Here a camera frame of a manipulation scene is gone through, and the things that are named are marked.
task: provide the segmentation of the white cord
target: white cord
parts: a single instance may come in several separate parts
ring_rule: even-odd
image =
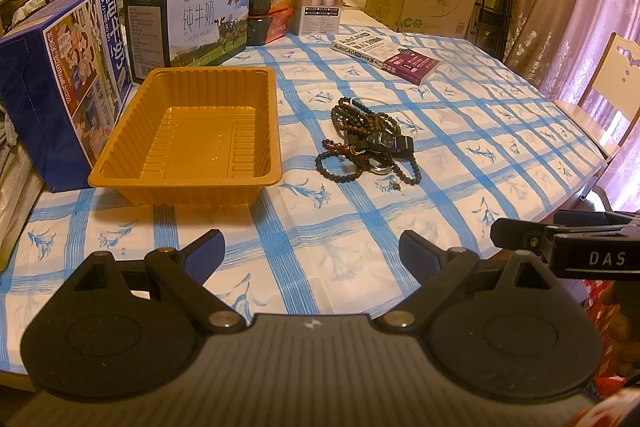
[[[351,107],[353,107],[353,101],[354,100],[369,100],[369,102],[378,102],[381,103],[382,105],[389,105],[386,102],[383,102],[382,100],[376,100],[375,98],[366,98],[366,97],[360,97],[360,96],[352,96],[351,100],[349,101],[349,105],[351,105]],[[411,122],[411,124],[417,128],[417,125],[415,124],[415,121],[413,118],[411,118],[407,113],[405,113],[402,109],[395,109],[394,111],[397,111],[401,114],[404,115],[404,117]]]

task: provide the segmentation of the hand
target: hand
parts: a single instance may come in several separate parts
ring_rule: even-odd
[[[609,287],[600,295],[600,302],[605,306],[618,304],[618,300],[613,292],[613,286]],[[613,358],[618,363],[616,373],[620,377],[628,377],[633,371],[634,363],[640,360],[640,340],[633,339],[634,325],[631,319],[622,312],[617,311],[609,323],[609,336],[613,339]]]

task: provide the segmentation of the book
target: book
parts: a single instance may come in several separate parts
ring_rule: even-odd
[[[416,86],[433,73],[439,62],[437,58],[395,44],[390,38],[368,30],[355,35],[336,35],[331,48],[364,60]]]

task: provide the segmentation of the blue and white checkered tablecloth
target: blue and white checkered tablecloth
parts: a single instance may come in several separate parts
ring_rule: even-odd
[[[0,370],[24,372],[24,328],[94,250],[140,259],[217,228],[226,257],[206,287],[247,320],[260,312],[378,315],[417,288],[398,257],[403,230],[488,257],[497,250],[495,219],[549,214],[602,165],[548,99],[468,42],[372,31],[425,48],[440,59],[437,70],[414,86],[331,50],[331,38],[293,35],[228,61],[270,66],[278,82],[284,177],[249,207],[136,206],[92,188],[43,193],[0,275]],[[414,138],[420,185],[393,190],[391,176],[370,173],[335,184],[315,170],[321,141],[338,139],[330,110],[342,96],[385,102],[366,103]]]

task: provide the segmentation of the orange plastic tray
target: orange plastic tray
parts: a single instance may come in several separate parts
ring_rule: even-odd
[[[252,203],[282,178],[271,68],[152,71],[89,175],[133,203]]]

